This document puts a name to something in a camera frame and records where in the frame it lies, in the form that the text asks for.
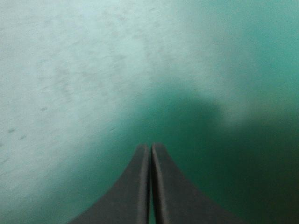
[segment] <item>dark speck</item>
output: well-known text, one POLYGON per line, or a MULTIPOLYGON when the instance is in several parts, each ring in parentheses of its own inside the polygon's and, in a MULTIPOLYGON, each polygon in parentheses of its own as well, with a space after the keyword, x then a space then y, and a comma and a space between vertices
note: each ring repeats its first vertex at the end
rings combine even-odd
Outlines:
POLYGON ((26 137, 27 137, 26 135, 23 135, 23 136, 20 137, 20 140, 22 140, 22 139, 24 139, 26 137))
POLYGON ((15 128, 11 128, 11 129, 9 129, 7 132, 8 133, 12 133, 12 132, 14 132, 15 131, 15 128))
POLYGON ((8 161, 8 158, 5 159, 5 160, 3 160, 2 162, 0 162, 0 165, 3 164, 3 163, 5 163, 5 162, 7 162, 7 161, 8 161))
POLYGON ((118 59, 118 60, 124 60, 125 58, 126 58, 125 55, 117 55, 116 56, 116 59, 118 59))

